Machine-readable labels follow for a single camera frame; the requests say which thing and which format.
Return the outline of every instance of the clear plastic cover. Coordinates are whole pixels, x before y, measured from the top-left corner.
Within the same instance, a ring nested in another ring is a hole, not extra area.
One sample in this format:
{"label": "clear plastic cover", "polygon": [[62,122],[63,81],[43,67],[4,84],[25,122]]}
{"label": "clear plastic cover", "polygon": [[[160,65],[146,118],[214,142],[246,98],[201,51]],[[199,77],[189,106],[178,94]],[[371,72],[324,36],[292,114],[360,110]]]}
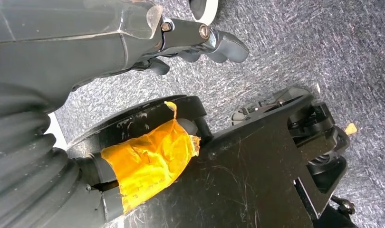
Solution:
{"label": "clear plastic cover", "polygon": [[150,0],[0,0],[0,42],[111,33],[151,39],[162,12]]}

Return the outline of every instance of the black wheel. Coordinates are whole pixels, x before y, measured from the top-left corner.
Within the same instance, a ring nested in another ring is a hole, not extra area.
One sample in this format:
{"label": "black wheel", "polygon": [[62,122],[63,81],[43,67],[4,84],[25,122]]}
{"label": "black wheel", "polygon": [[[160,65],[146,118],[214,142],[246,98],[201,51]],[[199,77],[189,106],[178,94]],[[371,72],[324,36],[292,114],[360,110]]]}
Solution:
{"label": "black wheel", "polygon": [[177,119],[187,119],[197,126],[197,136],[200,136],[202,141],[211,137],[204,119],[206,112],[200,99],[196,96],[175,95],[136,105],[97,123],[69,143],[69,156],[76,158],[101,152],[106,147],[149,133],[173,119],[173,111],[167,107],[165,101],[177,105]]}

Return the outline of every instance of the yellow tape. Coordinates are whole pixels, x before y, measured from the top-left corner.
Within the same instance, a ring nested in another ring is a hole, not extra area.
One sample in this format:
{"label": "yellow tape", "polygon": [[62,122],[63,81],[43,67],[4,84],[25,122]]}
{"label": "yellow tape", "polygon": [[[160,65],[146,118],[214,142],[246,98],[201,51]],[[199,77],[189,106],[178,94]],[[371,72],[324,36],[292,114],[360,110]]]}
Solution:
{"label": "yellow tape", "polygon": [[345,129],[345,133],[346,133],[347,135],[355,134],[356,132],[357,132],[357,128],[356,128],[356,126],[355,126],[354,123],[350,123],[350,124],[348,125],[348,127],[346,127],[346,129]]}
{"label": "yellow tape", "polygon": [[200,138],[188,133],[176,121],[177,106],[165,102],[174,118],[150,133],[101,151],[116,174],[124,213],[171,185],[198,156]]}

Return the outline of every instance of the gray carpet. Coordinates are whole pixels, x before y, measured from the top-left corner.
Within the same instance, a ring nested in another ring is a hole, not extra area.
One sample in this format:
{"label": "gray carpet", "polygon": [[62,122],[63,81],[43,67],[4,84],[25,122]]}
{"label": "gray carpet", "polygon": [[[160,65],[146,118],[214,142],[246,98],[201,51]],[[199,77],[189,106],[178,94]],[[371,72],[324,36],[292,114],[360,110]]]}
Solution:
{"label": "gray carpet", "polygon": [[[156,2],[167,17],[192,18],[187,0]],[[243,104],[301,86],[327,103],[338,126],[358,127],[336,195],[355,203],[360,227],[385,227],[385,0],[221,0],[213,27],[239,37],[251,51],[247,61],[164,59],[172,67],[165,76],[96,80],[56,112],[66,140],[122,109],[174,94],[198,95],[218,131]]]}

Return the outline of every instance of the bolt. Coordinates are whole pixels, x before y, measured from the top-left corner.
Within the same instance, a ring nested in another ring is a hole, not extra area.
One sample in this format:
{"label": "bolt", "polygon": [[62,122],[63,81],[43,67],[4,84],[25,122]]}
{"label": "bolt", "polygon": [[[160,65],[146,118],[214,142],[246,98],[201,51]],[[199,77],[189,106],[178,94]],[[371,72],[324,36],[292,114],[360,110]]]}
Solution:
{"label": "bolt", "polygon": [[161,26],[163,32],[172,30],[172,25],[169,22],[162,23]]}
{"label": "bolt", "polygon": [[208,39],[209,38],[209,28],[208,28],[208,26],[206,26],[204,24],[202,24],[200,26],[200,35],[204,39]]}

